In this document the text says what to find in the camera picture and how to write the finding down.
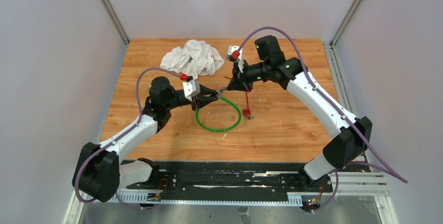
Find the green cable lock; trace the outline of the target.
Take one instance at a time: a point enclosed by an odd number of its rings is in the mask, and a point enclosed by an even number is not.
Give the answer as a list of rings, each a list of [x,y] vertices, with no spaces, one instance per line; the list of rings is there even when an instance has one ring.
[[[198,126],[200,126],[202,129],[209,131],[209,132],[226,132],[226,131],[230,131],[232,129],[235,129],[236,127],[238,127],[242,121],[242,112],[239,109],[239,107],[232,102],[231,100],[225,98],[225,97],[220,97],[220,100],[222,102],[224,102],[225,104],[229,105],[235,112],[236,112],[236,116],[234,117],[233,120],[228,121],[228,123],[220,123],[220,122],[215,122],[215,123],[208,123],[208,121],[203,120],[200,117],[200,109],[196,110],[195,113],[195,120],[196,123],[198,124]]]

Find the silver key bunch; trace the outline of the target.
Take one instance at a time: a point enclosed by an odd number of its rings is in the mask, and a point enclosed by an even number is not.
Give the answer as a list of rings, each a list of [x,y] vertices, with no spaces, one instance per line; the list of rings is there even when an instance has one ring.
[[[217,92],[217,97],[221,98],[223,96],[223,93],[227,90],[226,87],[221,87]]]

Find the red cable lock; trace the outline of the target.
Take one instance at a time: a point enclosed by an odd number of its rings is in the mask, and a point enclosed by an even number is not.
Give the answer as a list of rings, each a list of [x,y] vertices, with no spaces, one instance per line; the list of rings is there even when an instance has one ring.
[[[246,101],[246,107],[242,109],[242,116],[246,118],[247,120],[253,119],[253,116],[251,114],[250,109],[250,103],[249,103],[249,93],[252,91],[251,88],[246,87],[245,93],[245,101]]]

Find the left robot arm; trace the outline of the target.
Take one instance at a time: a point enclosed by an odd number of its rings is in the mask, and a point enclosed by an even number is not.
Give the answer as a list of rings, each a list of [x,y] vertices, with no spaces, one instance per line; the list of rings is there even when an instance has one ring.
[[[144,108],[139,116],[113,137],[94,144],[85,144],[78,158],[72,184],[82,202],[84,192],[92,200],[107,202],[121,188],[141,182],[147,189],[159,185],[160,175],[153,161],[141,158],[124,164],[124,159],[139,144],[162,130],[171,118],[171,110],[190,105],[200,109],[220,97],[220,92],[187,78],[183,88],[176,90],[167,77],[152,80]]]

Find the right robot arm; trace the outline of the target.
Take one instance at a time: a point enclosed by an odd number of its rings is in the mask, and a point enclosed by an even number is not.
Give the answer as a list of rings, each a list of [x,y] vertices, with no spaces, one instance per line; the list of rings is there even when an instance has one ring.
[[[300,187],[312,191],[323,175],[344,168],[367,150],[372,122],[342,107],[298,58],[286,59],[275,36],[259,38],[254,44],[260,59],[255,64],[243,59],[239,46],[228,48],[227,59],[233,62],[233,70],[227,89],[250,92],[254,82],[272,81],[297,97],[320,120],[332,140],[299,170],[298,177]]]

